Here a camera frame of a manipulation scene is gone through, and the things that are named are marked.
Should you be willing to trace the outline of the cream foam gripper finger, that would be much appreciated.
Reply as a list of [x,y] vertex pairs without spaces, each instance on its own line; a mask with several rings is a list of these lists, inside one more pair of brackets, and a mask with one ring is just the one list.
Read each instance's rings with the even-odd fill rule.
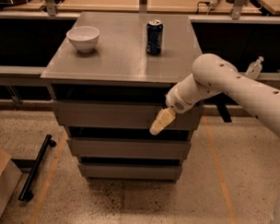
[[176,113],[172,109],[161,109],[156,120],[149,128],[149,133],[153,136],[157,135],[159,132],[164,130],[169,124],[171,124],[176,119]]

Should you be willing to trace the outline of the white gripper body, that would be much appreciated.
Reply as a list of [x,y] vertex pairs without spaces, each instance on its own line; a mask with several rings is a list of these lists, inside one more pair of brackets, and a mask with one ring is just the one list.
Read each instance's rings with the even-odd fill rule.
[[182,99],[177,85],[167,93],[165,103],[175,113],[185,113],[193,107]]

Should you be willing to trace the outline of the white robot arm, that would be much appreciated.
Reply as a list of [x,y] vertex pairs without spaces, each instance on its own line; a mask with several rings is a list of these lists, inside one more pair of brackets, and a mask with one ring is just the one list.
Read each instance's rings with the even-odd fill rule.
[[149,133],[158,134],[174,122],[178,113],[218,93],[228,95],[280,137],[280,90],[240,74],[234,65],[212,53],[196,58],[192,73],[168,92],[166,108],[159,111]]

